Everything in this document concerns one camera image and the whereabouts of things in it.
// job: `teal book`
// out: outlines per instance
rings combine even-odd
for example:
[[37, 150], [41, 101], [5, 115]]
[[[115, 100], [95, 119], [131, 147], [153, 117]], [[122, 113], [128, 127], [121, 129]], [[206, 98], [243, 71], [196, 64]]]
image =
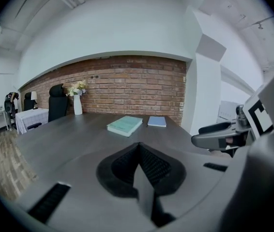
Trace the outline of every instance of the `teal book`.
[[142, 118], [125, 116], [107, 125], [107, 130], [129, 137], [141, 124]]

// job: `gray table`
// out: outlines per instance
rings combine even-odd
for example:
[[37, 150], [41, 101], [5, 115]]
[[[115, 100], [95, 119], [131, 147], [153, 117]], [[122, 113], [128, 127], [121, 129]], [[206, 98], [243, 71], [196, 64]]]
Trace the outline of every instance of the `gray table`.
[[144, 142], [158, 150], [174, 149], [209, 155], [207, 149], [191, 143], [191, 135], [166, 117], [166, 128], [148, 126], [149, 116], [129, 137], [107, 131], [107, 124], [123, 117], [110, 114], [68, 115], [17, 138], [17, 145], [33, 170], [41, 177], [76, 157], [100, 150], [119, 150], [135, 142]]

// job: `chair armrest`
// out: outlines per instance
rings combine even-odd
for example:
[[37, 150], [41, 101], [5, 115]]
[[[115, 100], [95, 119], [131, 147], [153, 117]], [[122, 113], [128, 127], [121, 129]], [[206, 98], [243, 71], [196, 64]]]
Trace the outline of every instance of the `chair armrest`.
[[27, 129], [29, 130], [29, 129], [37, 128], [38, 126], [41, 126], [41, 125], [42, 125], [42, 123], [36, 123], [31, 126], [27, 126]]

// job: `white vase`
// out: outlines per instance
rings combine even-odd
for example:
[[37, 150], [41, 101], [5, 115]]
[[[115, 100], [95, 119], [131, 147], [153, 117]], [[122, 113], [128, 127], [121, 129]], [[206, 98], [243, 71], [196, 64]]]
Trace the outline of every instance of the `white vase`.
[[74, 95], [74, 111], [75, 115], [82, 114], [82, 106], [79, 95]]

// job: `white flowers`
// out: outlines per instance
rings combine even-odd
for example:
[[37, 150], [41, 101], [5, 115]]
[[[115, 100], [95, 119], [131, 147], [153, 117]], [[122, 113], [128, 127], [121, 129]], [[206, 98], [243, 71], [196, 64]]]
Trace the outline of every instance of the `white flowers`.
[[85, 84], [86, 80], [78, 81], [75, 84], [71, 84], [71, 87], [68, 89], [66, 96], [82, 95], [85, 94]]

